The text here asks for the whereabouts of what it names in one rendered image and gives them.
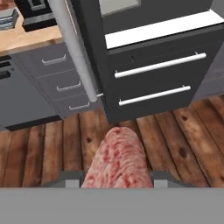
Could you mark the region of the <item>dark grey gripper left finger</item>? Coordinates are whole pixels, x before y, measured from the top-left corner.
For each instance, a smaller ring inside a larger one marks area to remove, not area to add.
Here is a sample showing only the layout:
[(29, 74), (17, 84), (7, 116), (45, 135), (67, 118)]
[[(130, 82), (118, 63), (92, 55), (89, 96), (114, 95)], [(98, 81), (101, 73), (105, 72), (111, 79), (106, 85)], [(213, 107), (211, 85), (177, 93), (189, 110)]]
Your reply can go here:
[(43, 187), (80, 188), (84, 178), (84, 171), (62, 171), (57, 179), (43, 184)]

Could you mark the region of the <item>raw red marbled steak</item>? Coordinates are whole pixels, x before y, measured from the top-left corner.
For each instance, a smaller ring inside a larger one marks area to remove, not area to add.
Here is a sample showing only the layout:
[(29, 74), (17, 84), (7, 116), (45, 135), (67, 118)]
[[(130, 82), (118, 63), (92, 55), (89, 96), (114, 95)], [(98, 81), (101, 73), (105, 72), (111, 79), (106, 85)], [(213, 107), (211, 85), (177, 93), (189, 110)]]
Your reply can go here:
[(82, 188), (152, 188), (144, 148), (127, 127), (114, 127), (103, 138)]

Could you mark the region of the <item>black countertop appliance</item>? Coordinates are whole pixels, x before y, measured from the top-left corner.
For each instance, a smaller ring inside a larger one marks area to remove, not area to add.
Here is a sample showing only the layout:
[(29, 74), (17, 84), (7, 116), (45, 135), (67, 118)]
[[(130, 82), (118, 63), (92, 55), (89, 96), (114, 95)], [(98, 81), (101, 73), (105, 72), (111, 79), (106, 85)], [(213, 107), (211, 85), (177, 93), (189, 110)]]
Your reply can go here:
[(47, 0), (14, 0), (14, 3), (24, 18), (22, 26), (26, 32), (57, 24)]

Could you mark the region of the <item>grey dishwasher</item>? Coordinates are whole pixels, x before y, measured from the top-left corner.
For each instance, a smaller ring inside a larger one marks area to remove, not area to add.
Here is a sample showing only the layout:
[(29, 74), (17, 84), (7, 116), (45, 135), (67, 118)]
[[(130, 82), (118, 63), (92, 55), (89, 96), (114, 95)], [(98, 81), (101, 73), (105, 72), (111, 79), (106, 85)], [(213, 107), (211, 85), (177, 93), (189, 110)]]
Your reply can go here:
[(11, 56), (0, 57), (0, 131), (21, 130), (59, 120), (60, 116)]

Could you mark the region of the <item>black fridge door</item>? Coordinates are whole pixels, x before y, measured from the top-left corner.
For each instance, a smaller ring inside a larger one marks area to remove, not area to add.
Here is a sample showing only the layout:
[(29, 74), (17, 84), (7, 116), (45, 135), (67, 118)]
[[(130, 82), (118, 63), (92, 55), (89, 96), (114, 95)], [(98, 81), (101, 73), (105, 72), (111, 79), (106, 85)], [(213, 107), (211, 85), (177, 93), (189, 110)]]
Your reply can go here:
[(109, 64), (99, 0), (68, 0), (68, 2), (73, 9), (94, 72), (104, 115), (108, 117)]

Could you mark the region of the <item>black fridge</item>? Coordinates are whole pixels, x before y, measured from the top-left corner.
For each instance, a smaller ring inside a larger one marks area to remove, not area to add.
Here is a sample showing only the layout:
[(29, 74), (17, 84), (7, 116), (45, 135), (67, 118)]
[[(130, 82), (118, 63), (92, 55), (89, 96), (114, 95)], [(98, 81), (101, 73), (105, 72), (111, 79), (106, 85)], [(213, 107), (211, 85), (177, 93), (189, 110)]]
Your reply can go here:
[(224, 43), (224, 2), (71, 2), (109, 123), (188, 106)]

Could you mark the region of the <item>black fridge drawer front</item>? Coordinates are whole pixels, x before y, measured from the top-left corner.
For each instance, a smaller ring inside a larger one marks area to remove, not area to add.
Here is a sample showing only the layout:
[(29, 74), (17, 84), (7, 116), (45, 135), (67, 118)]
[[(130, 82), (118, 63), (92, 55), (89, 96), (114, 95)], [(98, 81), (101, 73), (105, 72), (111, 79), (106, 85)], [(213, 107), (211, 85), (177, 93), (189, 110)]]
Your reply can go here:
[[(174, 82), (203, 79), (223, 42), (224, 24), (217, 24), (134, 45), (118, 47), (108, 52), (111, 79), (118, 87), (126, 87), (129, 91), (134, 88), (155, 88), (170, 85)], [(184, 58), (195, 53), (206, 53), (206, 57), (176, 66), (119, 79), (115, 78), (115, 72)]]
[[(158, 87), (156, 89), (149, 89), (139, 94), (120, 96), (117, 99), (110, 100), (109, 102), (107, 102), (107, 121), (108, 123), (120, 123), (123, 121), (133, 120), (143, 116), (154, 115), (157, 113), (187, 107), (193, 99), (195, 93), (197, 92), (201, 82), (201, 78), (198, 78), (196, 80), (186, 80), (177, 84), (171, 84), (168, 87)], [(120, 99), (124, 101), (139, 96), (151, 95), (174, 88), (181, 88), (183, 85), (191, 86), (191, 90), (147, 101), (136, 102), (130, 105), (118, 105)]]

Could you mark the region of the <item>white fridge shelf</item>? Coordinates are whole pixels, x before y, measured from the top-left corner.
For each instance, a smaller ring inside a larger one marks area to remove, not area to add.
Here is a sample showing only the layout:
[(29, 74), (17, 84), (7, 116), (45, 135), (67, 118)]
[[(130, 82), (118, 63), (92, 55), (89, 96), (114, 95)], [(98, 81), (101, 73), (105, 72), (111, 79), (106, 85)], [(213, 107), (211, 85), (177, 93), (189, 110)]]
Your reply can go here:
[(106, 34), (106, 47), (109, 50), (221, 23), (224, 23), (224, 18), (213, 10), (208, 10), (190, 16)]

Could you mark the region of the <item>grey cupboard drawer front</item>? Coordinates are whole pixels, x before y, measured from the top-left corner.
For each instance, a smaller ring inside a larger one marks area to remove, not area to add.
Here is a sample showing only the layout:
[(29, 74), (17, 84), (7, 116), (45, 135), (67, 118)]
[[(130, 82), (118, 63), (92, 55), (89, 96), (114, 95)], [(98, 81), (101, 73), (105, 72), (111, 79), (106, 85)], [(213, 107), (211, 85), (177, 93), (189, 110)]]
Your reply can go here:
[[(90, 106), (87, 108), (76, 109), (76, 110), (70, 110), (68, 108), (69, 106), (78, 107), (78, 106), (87, 104), (88, 102), (90, 102)], [(60, 113), (64, 117), (70, 116), (72, 114), (79, 114), (89, 110), (95, 110), (101, 106), (99, 100), (95, 102), (91, 102), (85, 94), (79, 94), (76, 96), (70, 96), (64, 99), (55, 100), (52, 103), (55, 105), (55, 107), (60, 111)]]
[(64, 99), (70, 96), (85, 95), (86, 91), (84, 87), (78, 87), (73, 90), (58, 92), (56, 87), (59, 88), (73, 86), (81, 81), (80, 76), (77, 74), (75, 69), (68, 70), (62, 73), (55, 73), (47, 75), (45, 77), (37, 78), (38, 84), (45, 91), (45, 93), (53, 100)]
[[(53, 60), (61, 58), (66, 54), (66, 61), (44, 66), (41, 60)], [(74, 63), (64, 43), (49, 45), (12, 54), (11, 57), (16, 61), (17, 65), (28, 72), (33, 77), (42, 77), (50, 74), (74, 69)]]

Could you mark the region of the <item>grey cupboard run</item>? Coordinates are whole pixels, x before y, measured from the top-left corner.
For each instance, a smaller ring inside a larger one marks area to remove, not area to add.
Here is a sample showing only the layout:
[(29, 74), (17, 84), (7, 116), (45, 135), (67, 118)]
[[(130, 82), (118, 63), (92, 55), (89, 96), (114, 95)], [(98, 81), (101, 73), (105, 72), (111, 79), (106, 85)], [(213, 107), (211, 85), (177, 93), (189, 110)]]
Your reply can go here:
[(194, 101), (203, 100), (216, 95), (224, 94), (224, 47), (217, 53), (212, 65), (201, 82)]

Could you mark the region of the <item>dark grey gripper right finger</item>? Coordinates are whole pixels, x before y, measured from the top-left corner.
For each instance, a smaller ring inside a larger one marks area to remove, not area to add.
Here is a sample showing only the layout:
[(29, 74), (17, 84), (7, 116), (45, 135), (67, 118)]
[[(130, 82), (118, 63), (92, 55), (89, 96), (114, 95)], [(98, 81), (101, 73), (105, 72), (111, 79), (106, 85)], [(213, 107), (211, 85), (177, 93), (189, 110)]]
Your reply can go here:
[(168, 171), (152, 171), (150, 177), (155, 188), (191, 187), (191, 185), (174, 178)]

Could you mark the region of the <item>grey digital scale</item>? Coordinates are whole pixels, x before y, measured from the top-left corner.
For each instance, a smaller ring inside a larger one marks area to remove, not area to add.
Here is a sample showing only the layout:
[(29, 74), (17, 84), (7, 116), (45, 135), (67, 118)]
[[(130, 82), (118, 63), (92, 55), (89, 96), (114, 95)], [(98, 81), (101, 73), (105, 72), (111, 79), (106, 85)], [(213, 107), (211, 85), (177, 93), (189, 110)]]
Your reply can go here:
[(18, 11), (16, 8), (10, 8), (0, 11), (0, 31), (14, 29), (18, 20)]

